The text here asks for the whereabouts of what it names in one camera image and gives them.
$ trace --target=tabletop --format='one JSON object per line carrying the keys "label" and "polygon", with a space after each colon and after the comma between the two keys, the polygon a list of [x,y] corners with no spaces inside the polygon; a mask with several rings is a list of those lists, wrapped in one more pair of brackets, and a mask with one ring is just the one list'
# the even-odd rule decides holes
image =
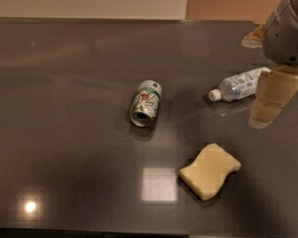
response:
{"label": "tabletop", "polygon": [[[248,125],[253,96],[206,98],[228,76],[273,67],[240,45],[253,29],[0,20],[0,228],[298,237],[298,92],[263,130]],[[146,79],[162,95],[139,128],[129,110]],[[201,201],[178,170],[210,143],[242,167]]]}

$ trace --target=white bottle cap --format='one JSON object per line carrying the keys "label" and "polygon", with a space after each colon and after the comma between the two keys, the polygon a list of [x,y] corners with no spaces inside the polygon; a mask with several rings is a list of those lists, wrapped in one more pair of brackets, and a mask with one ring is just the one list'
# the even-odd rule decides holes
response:
{"label": "white bottle cap", "polygon": [[214,89],[212,91],[209,92],[209,99],[211,101],[217,101],[217,100],[221,100],[221,92],[218,91],[217,89]]}
{"label": "white bottle cap", "polygon": [[249,118],[248,123],[251,128],[258,129],[258,130],[264,129],[270,124],[270,123],[265,123],[265,122],[260,122],[260,121],[254,120],[251,117]]}

